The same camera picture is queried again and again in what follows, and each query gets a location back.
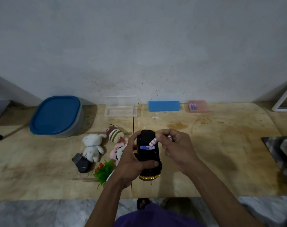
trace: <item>white frame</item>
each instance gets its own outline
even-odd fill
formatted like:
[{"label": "white frame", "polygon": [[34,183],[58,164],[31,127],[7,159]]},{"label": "white frame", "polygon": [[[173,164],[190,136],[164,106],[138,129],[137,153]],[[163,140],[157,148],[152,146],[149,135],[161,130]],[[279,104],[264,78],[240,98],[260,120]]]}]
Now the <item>white frame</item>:
[{"label": "white frame", "polygon": [[277,101],[277,103],[272,108],[273,111],[281,111],[281,112],[287,112],[287,109],[278,109],[280,105],[283,103],[283,101],[287,98],[287,90],[286,92],[281,96],[281,98]]}]

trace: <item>hand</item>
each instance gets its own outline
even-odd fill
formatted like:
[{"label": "hand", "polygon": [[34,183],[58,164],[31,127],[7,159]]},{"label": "hand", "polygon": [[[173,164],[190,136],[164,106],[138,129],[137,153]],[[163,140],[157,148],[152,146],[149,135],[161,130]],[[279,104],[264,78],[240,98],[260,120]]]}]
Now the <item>hand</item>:
[{"label": "hand", "polygon": [[[172,136],[173,142],[167,138],[168,135]],[[162,129],[156,132],[156,138],[162,144],[165,155],[177,164],[183,174],[188,176],[190,169],[199,160],[190,136],[174,129]]]},{"label": "hand", "polygon": [[129,187],[132,181],[136,179],[144,169],[152,169],[158,166],[157,161],[149,160],[140,162],[135,157],[133,153],[134,149],[136,149],[136,145],[134,146],[134,141],[136,140],[137,136],[140,135],[140,133],[141,131],[137,131],[129,138],[128,144],[123,150],[120,161],[115,171],[109,178],[109,180],[119,180],[123,189]]}]

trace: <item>white teddy bear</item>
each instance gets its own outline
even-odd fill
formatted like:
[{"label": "white teddy bear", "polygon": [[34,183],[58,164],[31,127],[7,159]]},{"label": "white teddy bear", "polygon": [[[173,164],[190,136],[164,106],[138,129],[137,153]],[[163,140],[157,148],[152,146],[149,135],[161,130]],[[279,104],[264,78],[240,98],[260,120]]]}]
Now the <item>white teddy bear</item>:
[{"label": "white teddy bear", "polygon": [[84,144],[87,146],[83,152],[83,157],[88,159],[90,162],[99,162],[99,152],[104,154],[104,149],[100,146],[103,139],[106,138],[106,134],[90,134],[83,138]]}]

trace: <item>left hand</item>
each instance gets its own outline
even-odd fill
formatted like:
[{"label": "left hand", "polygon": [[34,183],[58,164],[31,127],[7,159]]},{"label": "left hand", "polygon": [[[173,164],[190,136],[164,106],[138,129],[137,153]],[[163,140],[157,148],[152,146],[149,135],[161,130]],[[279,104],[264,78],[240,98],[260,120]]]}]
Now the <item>left hand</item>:
[{"label": "left hand", "polygon": [[118,180],[123,189],[129,187],[132,181],[136,179],[144,169],[152,169],[158,166],[157,161],[149,160],[140,162],[135,157],[133,153],[135,150],[134,141],[136,140],[137,136],[140,135],[140,133],[141,131],[137,131],[129,138],[128,144],[123,150],[120,161],[115,171],[109,178],[109,180]]}]

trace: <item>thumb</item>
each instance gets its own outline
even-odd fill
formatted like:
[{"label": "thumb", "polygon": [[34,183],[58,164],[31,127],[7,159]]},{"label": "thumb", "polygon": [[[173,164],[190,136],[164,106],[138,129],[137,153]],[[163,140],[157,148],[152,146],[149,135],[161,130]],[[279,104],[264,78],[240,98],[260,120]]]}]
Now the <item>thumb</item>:
[{"label": "thumb", "polygon": [[165,146],[167,146],[167,147],[172,144],[172,141],[170,141],[170,140],[169,140],[167,137],[165,137],[162,133],[156,133],[155,136],[156,136],[157,140],[158,140],[161,144],[163,144],[163,145],[165,145]]},{"label": "thumb", "polygon": [[140,163],[141,163],[141,170],[152,169],[152,168],[155,168],[159,165],[159,163],[157,161],[153,161],[153,160],[144,161],[144,162],[140,162]]}]

